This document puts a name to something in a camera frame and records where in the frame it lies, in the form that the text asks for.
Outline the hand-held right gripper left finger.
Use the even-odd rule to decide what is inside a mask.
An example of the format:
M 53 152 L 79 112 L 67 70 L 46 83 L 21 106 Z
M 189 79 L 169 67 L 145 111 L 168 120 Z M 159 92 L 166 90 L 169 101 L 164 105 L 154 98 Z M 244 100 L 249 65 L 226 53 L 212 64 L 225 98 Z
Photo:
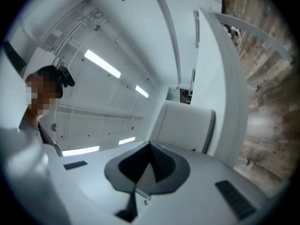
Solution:
M 38 225 L 145 225 L 135 192 L 115 190 L 104 174 L 116 150 L 71 157 L 16 129 L 4 131 L 4 177 Z

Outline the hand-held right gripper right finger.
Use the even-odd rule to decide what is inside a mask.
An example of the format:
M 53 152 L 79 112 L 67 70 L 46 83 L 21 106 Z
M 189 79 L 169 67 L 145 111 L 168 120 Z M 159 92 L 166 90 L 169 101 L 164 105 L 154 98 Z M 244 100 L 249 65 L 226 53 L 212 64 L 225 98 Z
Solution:
M 190 175 L 176 192 L 153 195 L 130 225 L 252 225 L 269 213 L 276 197 L 269 197 L 255 184 L 215 157 L 169 144 L 161 144 L 185 158 Z M 230 182 L 256 212 L 239 220 L 216 187 Z

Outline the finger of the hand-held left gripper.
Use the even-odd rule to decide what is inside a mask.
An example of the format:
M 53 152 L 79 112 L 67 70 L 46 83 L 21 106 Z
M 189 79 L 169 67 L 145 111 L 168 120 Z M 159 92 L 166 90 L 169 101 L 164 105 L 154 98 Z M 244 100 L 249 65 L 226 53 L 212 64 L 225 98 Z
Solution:
M 1 45 L 1 127 L 18 128 L 27 109 L 22 70 L 26 62 L 5 41 Z

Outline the person's grey clothed torso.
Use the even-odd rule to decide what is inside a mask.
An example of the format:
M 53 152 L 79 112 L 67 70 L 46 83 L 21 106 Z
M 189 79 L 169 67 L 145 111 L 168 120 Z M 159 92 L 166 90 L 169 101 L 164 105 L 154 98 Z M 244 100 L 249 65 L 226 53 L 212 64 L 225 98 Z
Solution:
M 42 117 L 44 117 L 44 115 L 36 115 L 30 110 L 27 110 L 22 118 L 19 129 L 23 131 L 28 138 L 36 138 L 41 143 L 53 146 L 58 156 L 61 157 L 62 152 L 60 148 L 40 124 Z

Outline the ceiling light panel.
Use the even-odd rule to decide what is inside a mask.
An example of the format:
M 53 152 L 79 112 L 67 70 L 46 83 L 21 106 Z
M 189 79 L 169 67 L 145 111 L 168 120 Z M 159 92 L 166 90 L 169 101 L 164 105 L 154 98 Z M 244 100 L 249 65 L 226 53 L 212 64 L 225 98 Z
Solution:
M 99 151 L 99 146 L 93 146 L 93 147 L 87 147 L 87 148 L 81 148 L 81 149 L 75 149 L 75 150 L 63 150 L 62 155 L 64 157 L 69 157 L 69 156 L 76 156 L 76 155 L 81 155 L 81 154 L 87 154 L 87 153 L 92 153 Z
M 102 69 L 104 69 L 106 72 L 112 74 L 116 78 L 120 78 L 121 72 L 115 69 L 113 66 L 111 66 L 108 62 L 100 58 L 98 55 L 96 55 L 94 52 L 91 50 L 87 50 L 86 53 L 84 54 L 84 57 L 89 59 L 91 62 L 95 63 Z
M 149 94 L 143 90 L 141 87 L 139 87 L 138 85 L 135 86 L 135 90 L 137 92 L 139 92 L 141 95 L 143 95 L 144 97 L 148 98 L 149 97 Z
M 119 140 L 118 145 L 123 145 L 123 144 L 126 144 L 126 143 L 130 143 L 130 142 L 133 142 L 134 140 L 135 140 L 135 137 L 130 137 L 130 138 L 127 138 L 127 139 Z

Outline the grey compartment tray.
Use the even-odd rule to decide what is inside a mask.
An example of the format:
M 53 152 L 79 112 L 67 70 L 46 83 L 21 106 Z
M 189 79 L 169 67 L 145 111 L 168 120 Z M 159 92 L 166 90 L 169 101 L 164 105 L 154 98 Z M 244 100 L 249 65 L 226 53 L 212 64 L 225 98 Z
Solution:
M 214 110 L 167 100 L 159 112 L 149 140 L 206 153 L 215 121 Z

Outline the white ceiling pipes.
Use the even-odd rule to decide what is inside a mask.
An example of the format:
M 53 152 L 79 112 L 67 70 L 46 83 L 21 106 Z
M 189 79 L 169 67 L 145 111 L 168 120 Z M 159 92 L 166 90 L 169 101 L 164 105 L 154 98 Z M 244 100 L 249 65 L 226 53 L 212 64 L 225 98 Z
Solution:
M 39 47 L 54 55 L 59 55 L 80 29 L 86 28 L 103 15 L 104 13 L 100 9 L 89 3 L 75 6 L 54 24 Z

